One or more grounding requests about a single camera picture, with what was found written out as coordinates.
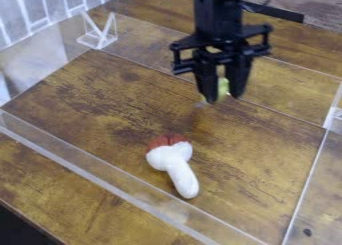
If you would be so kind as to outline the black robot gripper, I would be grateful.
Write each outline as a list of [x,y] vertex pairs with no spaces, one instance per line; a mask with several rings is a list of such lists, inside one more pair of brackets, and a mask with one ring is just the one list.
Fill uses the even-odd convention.
[[216,66],[225,66],[228,90],[239,98],[245,89],[252,60],[269,53],[269,24],[243,23],[243,0],[193,0],[193,32],[172,42],[172,73],[193,72],[199,93],[217,100]]

